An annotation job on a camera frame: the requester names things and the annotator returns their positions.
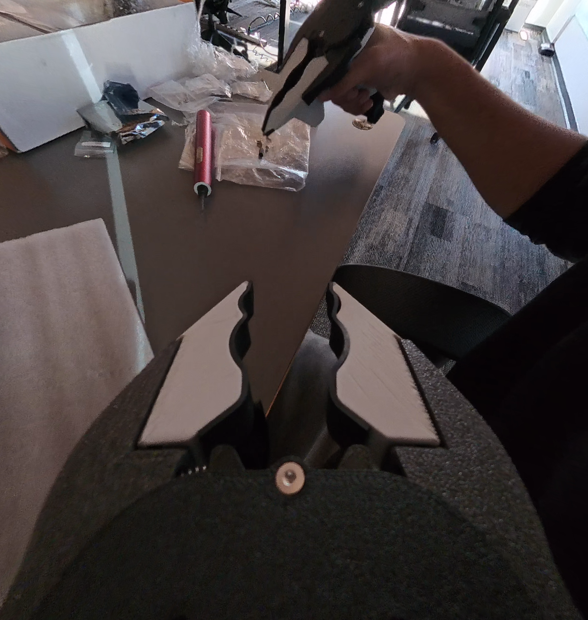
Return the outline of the grey plastic bag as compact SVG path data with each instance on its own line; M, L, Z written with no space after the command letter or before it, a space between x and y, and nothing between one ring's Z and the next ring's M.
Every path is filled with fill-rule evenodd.
M88 128L99 134L111 135L123 128L121 120L105 100L83 106L77 113Z

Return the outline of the person's right hand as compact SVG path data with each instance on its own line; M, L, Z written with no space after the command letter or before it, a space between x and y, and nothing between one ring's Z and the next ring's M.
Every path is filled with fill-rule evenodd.
M345 76L323 92L321 99L361 116L373 107L371 91L375 90L389 100L411 97L432 117L439 101L433 76L450 54L438 40L377 26Z

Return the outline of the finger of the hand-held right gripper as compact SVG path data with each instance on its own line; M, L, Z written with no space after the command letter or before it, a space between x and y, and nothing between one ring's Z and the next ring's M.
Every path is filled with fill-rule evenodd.
M265 114L262 134L270 135L292 119L307 122L308 105L302 95L305 90L303 74L310 62L308 49L308 38L301 38L296 46L291 46L289 57L279 73L280 85L276 88Z
M308 105L308 117L307 122L300 121L309 127L317 127L324 119L324 105L317 102L316 98L323 89L322 84L326 77L331 75L331 68L325 56L315 56L314 51L310 48L308 55L310 62L303 74L305 90L302 95L304 102Z

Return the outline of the dark antistatic bag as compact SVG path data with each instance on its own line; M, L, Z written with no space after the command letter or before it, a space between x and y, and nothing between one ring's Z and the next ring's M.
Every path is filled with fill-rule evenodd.
M118 117L134 114L139 109L138 93L128 83L105 81L102 100L112 107Z

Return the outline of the crumpled silver foil bag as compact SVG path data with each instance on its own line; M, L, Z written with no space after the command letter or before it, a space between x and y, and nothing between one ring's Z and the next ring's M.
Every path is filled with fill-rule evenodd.
M118 145L148 137L168 122L169 117L159 108L150 107L146 110L135 109L120 114L119 127L110 132L110 137Z

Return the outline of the small labelled plastic bag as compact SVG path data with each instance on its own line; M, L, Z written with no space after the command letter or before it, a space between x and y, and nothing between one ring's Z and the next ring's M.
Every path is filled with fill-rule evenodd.
M84 159L104 159L114 154L117 146L114 141L90 129L85 129L74 148L74 156Z

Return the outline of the person's black clothing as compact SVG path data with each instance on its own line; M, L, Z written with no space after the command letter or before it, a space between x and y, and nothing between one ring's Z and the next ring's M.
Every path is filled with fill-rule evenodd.
M448 379L515 464L588 619L588 256L457 362Z

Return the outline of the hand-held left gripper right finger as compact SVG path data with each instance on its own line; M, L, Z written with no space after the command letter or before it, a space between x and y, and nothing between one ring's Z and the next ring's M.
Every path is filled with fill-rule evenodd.
M337 358L330 396L334 437L369 447L438 447L429 413L400 337L339 284L330 283L330 346Z

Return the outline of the pile of clear plastic bags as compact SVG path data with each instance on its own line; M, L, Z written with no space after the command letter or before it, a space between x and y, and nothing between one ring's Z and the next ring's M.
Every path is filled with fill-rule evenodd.
M188 75L151 86L148 95L183 112L196 112L232 95L268 102L273 96L258 67L245 58L205 42L200 36L188 45Z

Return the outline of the white foam sheet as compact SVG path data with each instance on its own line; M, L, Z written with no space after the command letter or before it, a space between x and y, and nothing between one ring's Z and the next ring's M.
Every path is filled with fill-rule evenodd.
M101 219L0 243L0 606L71 450L151 358Z

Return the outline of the person's right forearm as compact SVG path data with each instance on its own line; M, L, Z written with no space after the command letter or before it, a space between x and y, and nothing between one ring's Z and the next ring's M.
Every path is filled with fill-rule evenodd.
M419 101L491 209L578 262L588 255L588 138L516 104L457 54L425 45Z

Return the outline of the black metal rack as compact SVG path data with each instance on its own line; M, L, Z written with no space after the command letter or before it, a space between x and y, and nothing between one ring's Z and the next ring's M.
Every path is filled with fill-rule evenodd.
M481 71L517 1L403 1L394 24L402 31L445 42Z

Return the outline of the red electric screwdriver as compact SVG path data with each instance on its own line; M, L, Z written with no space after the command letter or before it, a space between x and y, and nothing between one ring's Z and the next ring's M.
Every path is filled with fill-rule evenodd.
M212 192L212 146L211 113L207 109L199 110L195 122L193 189L201 212L205 211L205 201Z

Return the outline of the orange and white cardboard box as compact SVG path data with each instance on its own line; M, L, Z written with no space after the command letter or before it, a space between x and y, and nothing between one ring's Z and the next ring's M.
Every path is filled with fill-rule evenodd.
M106 81L150 87L189 75L193 3L0 43L0 143L26 152L81 128Z

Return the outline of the black office chair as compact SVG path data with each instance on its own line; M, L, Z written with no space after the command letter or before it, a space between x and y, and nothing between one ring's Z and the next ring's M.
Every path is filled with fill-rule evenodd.
M511 317L474 294L387 267L342 265L333 282L438 368L464 358Z

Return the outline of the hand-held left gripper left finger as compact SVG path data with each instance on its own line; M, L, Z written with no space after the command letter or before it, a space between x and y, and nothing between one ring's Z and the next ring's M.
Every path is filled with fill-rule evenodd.
M139 448L190 447L233 415L233 433L253 422L243 358L250 347L253 287L243 282L181 336Z

